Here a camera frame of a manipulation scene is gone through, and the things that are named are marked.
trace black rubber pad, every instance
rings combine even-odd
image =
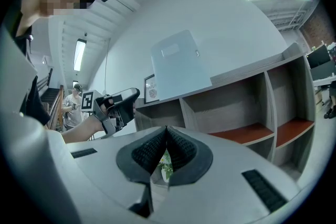
[[[278,210],[287,202],[257,170],[246,171],[242,175],[270,212]]]
[[[73,158],[80,158],[80,157],[84,157],[93,153],[96,153],[97,151],[94,148],[88,148],[87,150],[83,150],[83,151],[76,151],[76,152],[71,152]]]

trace white wall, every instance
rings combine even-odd
[[[300,30],[291,30],[291,31],[286,31],[286,32],[281,32],[282,37],[284,38],[287,46],[292,45],[294,42],[299,44],[304,52],[309,52],[310,48],[303,37],[302,33]]]
[[[248,0],[148,0],[110,45],[106,91],[136,87],[153,73],[150,48],[190,30],[209,77],[283,52],[287,45],[271,21]],[[105,61],[89,89],[104,89]],[[135,131],[134,123],[128,131]]]

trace wooden shelf unit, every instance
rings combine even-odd
[[[261,142],[274,136],[274,132],[260,123],[210,135],[228,139],[245,146]]]
[[[282,54],[212,78],[211,87],[136,103],[138,131],[179,126],[249,147],[285,172],[302,173],[314,135],[315,101],[309,68],[294,43]]]

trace person's arm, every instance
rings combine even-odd
[[[65,97],[62,103],[61,112],[66,113],[72,110],[72,106],[69,106],[69,98]]]
[[[102,104],[100,108],[103,113],[105,114],[107,113],[104,104]],[[91,115],[83,122],[78,124],[76,127],[70,129],[69,131],[63,132],[62,136],[66,144],[74,142],[83,142],[87,141],[95,133],[103,130],[104,129],[101,125],[101,122],[94,115]]]

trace desk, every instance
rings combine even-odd
[[[332,83],[335,80],[336,80],[336,76],[333,75],[333,76],[325,78],[325,79],[314,80],[313,85],[314,85],[314,87],[322,86],[322,85],[329,85],[330,83]]]

